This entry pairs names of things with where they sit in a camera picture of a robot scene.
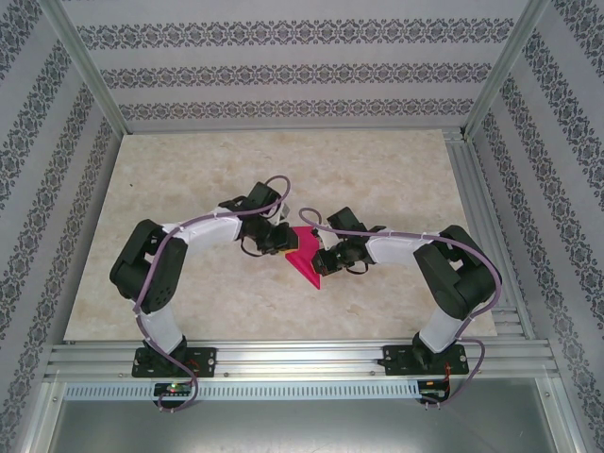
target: beige marble surface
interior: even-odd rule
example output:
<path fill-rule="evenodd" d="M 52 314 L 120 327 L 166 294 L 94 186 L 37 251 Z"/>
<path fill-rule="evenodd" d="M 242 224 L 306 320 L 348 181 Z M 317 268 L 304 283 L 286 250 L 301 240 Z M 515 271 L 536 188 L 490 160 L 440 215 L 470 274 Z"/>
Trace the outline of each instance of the beige marble surface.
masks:
<path fill-rule="evenodd" d="M 275 174 L 293 182 L 293 225 L 302 225 L 304 206 L 324 216 L 349 206 L 368 227 L 421 232 L 466 224 L 439 130 L 125 137 L 65 339 L 141 338 L 129 303 L 109 283 L 140 220 L 189 219 Z M 410 337 L 436 306 L 416 267 L 342 272 L 322 287 L 281 256 L 254 259 L 225 243 L 185 262 L 173 307 L 189 339 L 310 340 Z M 468 334 L 495 335 L 491 314 Z"/>

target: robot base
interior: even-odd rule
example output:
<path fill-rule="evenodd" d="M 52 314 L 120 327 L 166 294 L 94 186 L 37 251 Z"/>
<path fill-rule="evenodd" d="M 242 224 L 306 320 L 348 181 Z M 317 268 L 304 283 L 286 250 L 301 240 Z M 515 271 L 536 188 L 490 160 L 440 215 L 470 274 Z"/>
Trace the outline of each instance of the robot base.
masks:
<path fill-rule="evenodd" d="M 384 366 L 386 376 L 438 376 L 446 374 L 449 366 L 449 375 L 467 375 L 470 372 L 465 348 L 461 344 L 453 344 L 441 354 L 433 356 L 428 368 L 413 356 L 411 344 L 388 344 L 383 347 L 384 359 L 377 361 Z"/>
<path fill-rule="evenodd" d="M 215 347 L 187 347 L 184 359 L 179 360 L 189 367 L 198 378 L 213 378 L 216 369 Z M 133 378 L 188 378 L 184 371 L 159 356 L 148 347 L 139 347 L 132 365 Z"/>

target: pink triangular object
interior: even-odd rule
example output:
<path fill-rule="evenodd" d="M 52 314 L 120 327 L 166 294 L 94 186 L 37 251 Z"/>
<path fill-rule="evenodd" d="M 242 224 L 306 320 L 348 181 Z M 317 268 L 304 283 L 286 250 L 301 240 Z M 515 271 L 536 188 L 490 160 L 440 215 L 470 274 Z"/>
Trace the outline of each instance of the pink triangular object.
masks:
<path fill-rule="evenodd" d="M 321 276 L 314 272 L 311 263 L 312 257 L 319 250 L 319 240 L 312 236 L 312 226 L 294 226 L 294 231 L 298 236 L 298 249 L 287 253 L 285 259 L 320 290 Z"/>

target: patterned wallpaper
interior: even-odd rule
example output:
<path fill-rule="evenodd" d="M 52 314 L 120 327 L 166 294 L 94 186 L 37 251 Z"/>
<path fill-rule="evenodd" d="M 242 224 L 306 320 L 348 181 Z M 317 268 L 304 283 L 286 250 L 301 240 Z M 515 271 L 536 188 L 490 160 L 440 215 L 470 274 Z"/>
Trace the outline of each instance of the patterned wallpaper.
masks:
<path fill-rule="evenodd" d="M 63 3 L 134 131 L 462 126 L 525 4 Z"/>
<path fill-rule="evenodd" d="M 604 11 L 553 1 L 475 146 L 516 276 L 589 451 L 604 451 Z"/>
<path fill-rule="evenodd" d="M 0 452 L 62 341 L 118 141 L 32 0 L 0 2 Z"/>

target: gray floor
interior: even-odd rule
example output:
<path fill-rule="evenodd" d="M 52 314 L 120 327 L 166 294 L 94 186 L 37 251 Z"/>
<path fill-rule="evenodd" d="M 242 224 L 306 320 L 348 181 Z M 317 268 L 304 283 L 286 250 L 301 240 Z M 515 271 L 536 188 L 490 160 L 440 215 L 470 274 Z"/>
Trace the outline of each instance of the gray floor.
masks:
<path fill-rule="evenodd" d="M 151 402 L 65 402 L 55 453 L 555 451 L 534 383 L 482 380 L 450 408 L 413 400 L 206 402 L 176 414 Z"/>

